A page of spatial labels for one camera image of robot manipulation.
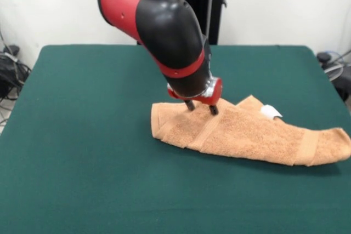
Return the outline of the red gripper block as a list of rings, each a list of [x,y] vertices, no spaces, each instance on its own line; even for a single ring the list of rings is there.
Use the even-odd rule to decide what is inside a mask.
[[[197,96],[192,96],[189,98],[178,95],[174,91],[174,89],[169,84],[167,84],[168,94],[174,99],[184,101],[189,111],[193,111],[195,109],[195,105],[192,101],[198,101],[203,104],[209,105],[209,109],[212,115],[219,114],[219,110],[216,103],[222,96],[222,90],[223,83],[222,80],[218,77],[212,77],[210,79],[209,84],[204,92]]]

